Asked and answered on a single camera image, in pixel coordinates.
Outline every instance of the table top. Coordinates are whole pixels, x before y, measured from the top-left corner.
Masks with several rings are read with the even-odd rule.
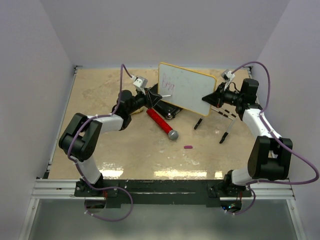
[[[215,76],[217,86],[224,69],[197,69]],[[158,69],[129,69],[136,76],[148,79],[147,87],[158,82]],[[132,80],[123,73],[123,90],[135,92]],[[244,69],[233,80],[240,89],[248,78]],[[75,113],[107,114],[116,104],[119,93],[120,69],[79,69],[62,123],[61,134]],[[223,106],[232,113],[235,107]],[[132,115],[127,129],[101,134],[94,152],[96,165],[105,179],[222,179],[231,169],[247,165],[255,139],[249,128],[237,117],[224,143],[219,141],[231,123],[211,111],[198,127],[201,116],[182,110],[176,118],[167,120],[178,131],[179,138],[170,141],[166,133],[148,116],[146,108]],[[73,163],[56,147],[49,179],[78,179]]]

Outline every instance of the white wall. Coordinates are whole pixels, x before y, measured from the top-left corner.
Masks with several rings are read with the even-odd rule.
[[[259,61],[270,71],[271,97],[266,116],[295,151],[320,169],[320,2],[291,0],[264,47]],[[263,69],[253,68],[259,80],[259,99],[264,106],[267,79]],[[312,169],[292,158],[292,181],[314,177]],[[320,236],[320,181],[294,186],[304,228],[310,240]]]
[[[235,66],[256,60],[289,0],[41,0],[87,67]]]
[[[0,5],[0,239],[18,239],[71,86],[72,64],[39,0]]]

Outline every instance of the metal frame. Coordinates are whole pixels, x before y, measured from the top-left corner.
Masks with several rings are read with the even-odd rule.
[[[69,99],[71,96],[71,92],[73,89],[73,85],[77,76],[77,71],[82,66],[76,66],[74,68],[74,76],[71,84],[71,88],[68,94],[68,100],[65,103],[63,116],[61,118],[61,122],[59,124],[59,128],[57,130],[57,136],[54,141],[50,160],[48,163],[47,172],[50,171],[51,163],[53,161],[54,152],[56,149],[56,145],[58,142],[59,134],[62,128],[63,120],[66,114],[67,106],[69,103]],[[246,67],[249,77],[251,78],[251,71],[248,67]],[[22,230],[19,236],[19,240],[28,240],[32,225],[36,216],[36,212],[38,209],[40,199],[83,199],[83,200],[104,200],[103,197],[75,197],[74,192],[76,188],[76,182],[78,179],[37,179],[35,181],[35,185],[33,188],[33,192],[31,195],[31,200],[29,207],[27,209],[26,217],[24,219],[24,223],[22,226]],[[306,240],[306,234],[303,229],[303,224],[300,219],[300,215],[298,213],[294,192],[292,190],[291,185],[280,185],[280,184],[273,184],[273,183],[255,183],[251,185],[251,188],[256,193],[257,200],[286,200],[287,206],[290,212],[290,216],[292,219],[292,223],[295,229],[295,233],[298,240]],[[234,197],[221,197],[220,200],[234,200]],[[253,197],[243,197],[245,200],[253,199]]]

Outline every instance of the whiteboard surface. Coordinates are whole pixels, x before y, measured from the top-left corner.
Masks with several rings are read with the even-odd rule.
[[[158,69],[158,94],[171,95],[162,101],[207,116],[211,105],[202,97],[211,94],[216,87],[216,78],[200,72],[170,65],[164,62]]]

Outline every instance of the gray floor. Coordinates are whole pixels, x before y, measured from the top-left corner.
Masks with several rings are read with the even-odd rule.
[[[104,209],[119,217],[129,209]],[[257,200],[243,215],[198,205],[135,205],[120,222],[84,214],[83,200],[41,200],[30,240],[296,240],[285,200]]]

